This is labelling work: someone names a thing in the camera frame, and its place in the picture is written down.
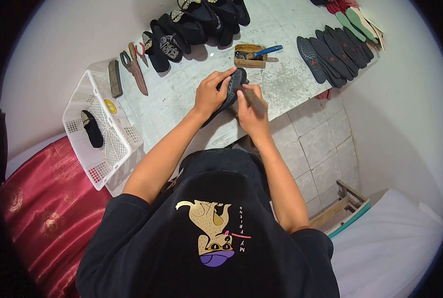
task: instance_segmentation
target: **white wall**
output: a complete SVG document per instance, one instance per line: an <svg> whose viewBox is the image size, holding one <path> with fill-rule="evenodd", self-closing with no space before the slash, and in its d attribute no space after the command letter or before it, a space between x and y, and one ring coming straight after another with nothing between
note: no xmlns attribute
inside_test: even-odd
<svg viewBox="0 0 443 298"><path fill-rule="evenodd" d="M64 108L86 67L117 57L175 8L175 0L46 0L4 76L8 158L63 133Z"/></svg>
<svg viewBox="0 0 443 298"><path fill-rule="evenodd" d="M443 58L407 0L359 1L386 53L341 90L362 194L396 188L443 218Z"/></svg>

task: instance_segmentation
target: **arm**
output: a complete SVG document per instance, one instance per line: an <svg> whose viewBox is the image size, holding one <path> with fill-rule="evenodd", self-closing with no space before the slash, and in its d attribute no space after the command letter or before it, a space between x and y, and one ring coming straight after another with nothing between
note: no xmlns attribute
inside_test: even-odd
<svg viewBox="0 0 443 298"><path fill-rule="evenodd" d="M244 87L252 89L262 99L260 86L244 85ZM239 91L237 95L240 126L247 132L260 152L268 178L273 209L279 224L289 234L309 227L306 204L293 176L274 144L268 116L258 118L253 109L248 107L243 93Z"/></svg>
<svg viewBox="0 0 443 298"><path fill-rule="evenodd" d="M124 194L133 194L149 204L155 200L197 131L226 99L230 75L235 70L236 67L223 73L213 72L201 81L195 96L195 106L142 158L130 175L122 191ZM217 91L216 86L221 81L220 91Z"/></svg>

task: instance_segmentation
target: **white plastic basket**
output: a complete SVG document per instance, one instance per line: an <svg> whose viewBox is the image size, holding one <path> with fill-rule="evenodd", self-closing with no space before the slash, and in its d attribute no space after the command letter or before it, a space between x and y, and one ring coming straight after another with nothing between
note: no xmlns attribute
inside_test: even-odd
<svg viewBox="0 0 443 298"><path fill-rule="evenodd" d="M111 60L94 63L87 68L63 114L64 129L71 146L97 190L103 188L123 165L124 168L129 168L130 172L134 169L137 164L130 161L137 160L138 163L141 157L130 159L130 156L143 143L137 130L127 120L120 104L112 98L108 70ZM91 145L82 124L82 110L88 110L96 119L104 138L101 148ZM113 179L112 184L122 181L129 174L128 170L123 170L123 175Z"/></svg>

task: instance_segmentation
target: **man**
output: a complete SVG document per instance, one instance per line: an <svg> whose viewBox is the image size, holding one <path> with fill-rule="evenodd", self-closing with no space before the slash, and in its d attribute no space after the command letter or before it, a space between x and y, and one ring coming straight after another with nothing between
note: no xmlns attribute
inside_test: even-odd
<svg viewBox="0 0 443 298"><path fill-rule="evenodd" d="M235 70L200 83L194 107L142 159L123 194L109 200L77 271L82 297L339 296L332 242L309 228L267 116L258 118L242 92L240 126L262 162L239 149L199 151L166 186L194 135L225 100ZM262 99L259 86L244 87Z"/></svg>

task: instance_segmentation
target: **workbench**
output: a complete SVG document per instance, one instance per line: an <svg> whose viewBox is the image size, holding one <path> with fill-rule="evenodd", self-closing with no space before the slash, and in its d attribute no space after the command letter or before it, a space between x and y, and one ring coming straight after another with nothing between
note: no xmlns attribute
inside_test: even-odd
<svg viewBox="0 0 443 298"><path fill-rule="evenodd" d="M316 7L309 0L245 0L251 23L241 27L230 47L221 48L216 41L192 46L192 53L184 55L180 63L172 63L165 73L157 73L148 59L148 68L139 59L148 96L139 91L134 78L123 67L120 77L123 96L118 98L129 122L144 140L147 152L193 107L195 90L200 81L213 71L233 67L234 47L239 43L254 43L284 49L268 54L265 69L246 68L250 84L259 84L269 105L268 119L272 120L308 99L331 88L326 81L318 84L302 60L296 37L314 37L316 29L324 25L341 27L336 17L325 7ZM203 149L222 148L245 135L237 121L224 111L202 128L189 145L185 155Z"/></svg>

